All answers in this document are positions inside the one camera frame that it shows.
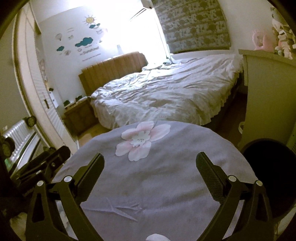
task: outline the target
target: patterned window shade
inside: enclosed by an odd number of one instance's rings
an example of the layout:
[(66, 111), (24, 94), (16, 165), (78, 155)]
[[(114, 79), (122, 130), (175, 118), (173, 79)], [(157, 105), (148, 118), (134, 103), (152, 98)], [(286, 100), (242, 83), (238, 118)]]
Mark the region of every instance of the patterned window shade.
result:
[(229, 49), (218, 0), (152, 0), (171, 53)]

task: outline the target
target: brown upholstered headboard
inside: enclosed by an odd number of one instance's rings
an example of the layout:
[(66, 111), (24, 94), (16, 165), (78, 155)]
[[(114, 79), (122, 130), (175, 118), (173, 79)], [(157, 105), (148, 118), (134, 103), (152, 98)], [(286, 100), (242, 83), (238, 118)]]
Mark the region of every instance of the brown upholstered headboard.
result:
[(128, 74), (141, 72), (148, 64), (145, 55), (132, 52), (105, 60), (82, 70), (79, 75), (85, 93), (89, 96), (97, 88)]

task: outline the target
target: wooden floor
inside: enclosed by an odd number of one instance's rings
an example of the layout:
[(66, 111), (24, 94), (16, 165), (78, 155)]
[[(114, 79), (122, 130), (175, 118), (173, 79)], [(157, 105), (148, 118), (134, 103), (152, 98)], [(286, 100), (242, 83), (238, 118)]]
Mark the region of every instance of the wooden floor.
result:
[[(241, 121), (244, 121), (246, 116), (247, 95), (237, 93), (231, 106), (226, 112), (224, 119), (216, 130), (216, 133), (223, 138), (229, 140), (235, 147), (241, 139), (241, 134), (238, 131), (238, 126)], [(78, 137), (79, 146), (82, 147), (93, 137), (102, 133), (108, 132), (101, 124), (97, 124), (85, 131)]]

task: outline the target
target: flower center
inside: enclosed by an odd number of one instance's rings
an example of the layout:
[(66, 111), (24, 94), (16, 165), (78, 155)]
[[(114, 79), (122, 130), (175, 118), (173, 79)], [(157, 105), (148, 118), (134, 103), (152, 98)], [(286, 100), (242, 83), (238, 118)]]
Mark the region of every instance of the flower center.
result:
[(131, 141), (131, 144), (133, 145), (133, 147), (144, 145), (144, 143), (148, 141), (151, 137), (149, 133), (150, 131), (146, 131), (146, 132), (140, 131), (137, 135), (134, 135)]

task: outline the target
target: white handle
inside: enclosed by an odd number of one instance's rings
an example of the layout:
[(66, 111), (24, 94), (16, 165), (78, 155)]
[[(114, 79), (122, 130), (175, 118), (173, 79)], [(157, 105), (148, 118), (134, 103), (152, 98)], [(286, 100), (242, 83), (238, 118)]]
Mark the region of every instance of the white handle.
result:
[(240, 134), (242, 134), (242, 132), (243, 132), (243, 129), (241, 128), (241, 126), (244, 126), (244, 121), (242, 121), (242, 122), (239, 124), (239, 132), (240, 132)]

